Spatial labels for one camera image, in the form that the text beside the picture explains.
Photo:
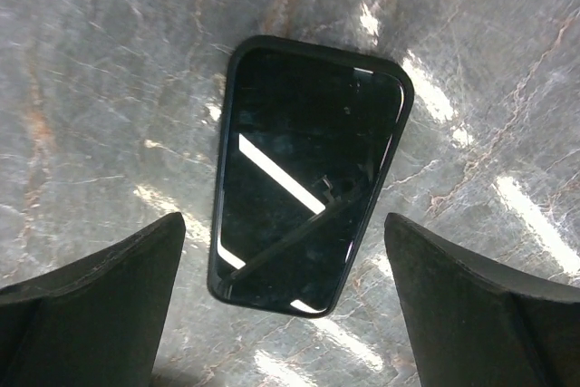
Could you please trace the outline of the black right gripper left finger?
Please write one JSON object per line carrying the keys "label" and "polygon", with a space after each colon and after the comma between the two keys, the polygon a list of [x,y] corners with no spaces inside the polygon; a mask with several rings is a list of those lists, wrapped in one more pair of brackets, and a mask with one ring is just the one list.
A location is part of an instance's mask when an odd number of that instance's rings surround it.
{"label": "black right gripper left finger", "polygon": [[149,385],[185,233],[181,213],[170,213],[2,288],[2,385]]}

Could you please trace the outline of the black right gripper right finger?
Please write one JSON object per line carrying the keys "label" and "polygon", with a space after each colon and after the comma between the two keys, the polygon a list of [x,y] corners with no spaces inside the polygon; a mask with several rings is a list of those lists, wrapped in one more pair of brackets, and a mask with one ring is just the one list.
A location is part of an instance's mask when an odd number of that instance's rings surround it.
{"label": "black right gripper right finger", "polygon": [[423,386],[576,386],[579,290],[390,213],[384,242]]}

